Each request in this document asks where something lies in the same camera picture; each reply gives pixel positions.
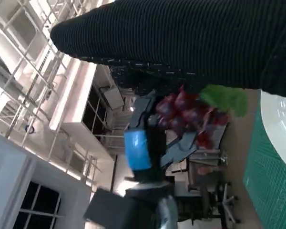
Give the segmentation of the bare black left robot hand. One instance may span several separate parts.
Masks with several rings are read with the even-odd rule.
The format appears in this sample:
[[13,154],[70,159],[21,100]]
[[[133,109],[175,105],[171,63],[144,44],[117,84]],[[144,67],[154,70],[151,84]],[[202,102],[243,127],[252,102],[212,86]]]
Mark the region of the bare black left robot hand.
[[137,98],[124,131],[125,156],[134,180],[139,183],[164,180],[170,164],[184,160],[197,149],[197,131],[185,132],[171,143],[166,142],[166,128],[158,124],[156,114],[159,102],[160,98],[155,95]]

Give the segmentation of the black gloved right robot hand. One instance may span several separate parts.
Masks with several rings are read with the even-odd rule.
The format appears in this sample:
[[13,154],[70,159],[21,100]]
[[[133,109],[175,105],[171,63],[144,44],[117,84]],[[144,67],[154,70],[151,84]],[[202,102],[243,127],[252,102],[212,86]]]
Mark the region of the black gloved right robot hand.
[[286,0],[117,0],[58,23],[51,40],[141,96],[214,84],[286,97]]

